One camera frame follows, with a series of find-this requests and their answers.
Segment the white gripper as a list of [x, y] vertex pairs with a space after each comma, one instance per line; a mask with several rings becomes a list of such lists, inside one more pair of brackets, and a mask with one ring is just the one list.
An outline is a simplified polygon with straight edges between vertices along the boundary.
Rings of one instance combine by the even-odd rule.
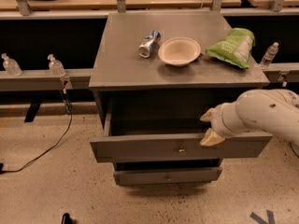
[[211, 122], [200, 145], [211, 147], [221, 143], [225, 138], [231, 138], [243, 133], [246, 126], [236, 113], [235, 103], [223, 103], [208, 111], [200, 117], [203, 122]]

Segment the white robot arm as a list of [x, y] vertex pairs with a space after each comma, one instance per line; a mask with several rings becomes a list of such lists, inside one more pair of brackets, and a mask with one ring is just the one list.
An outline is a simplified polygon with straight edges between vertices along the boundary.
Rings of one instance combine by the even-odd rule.
[[208, 109], [200, 145], [211, 147], [249, 131], [264, 131], [299, 145], [299, 95], [285, 89], [250, 90], [234, 102]]

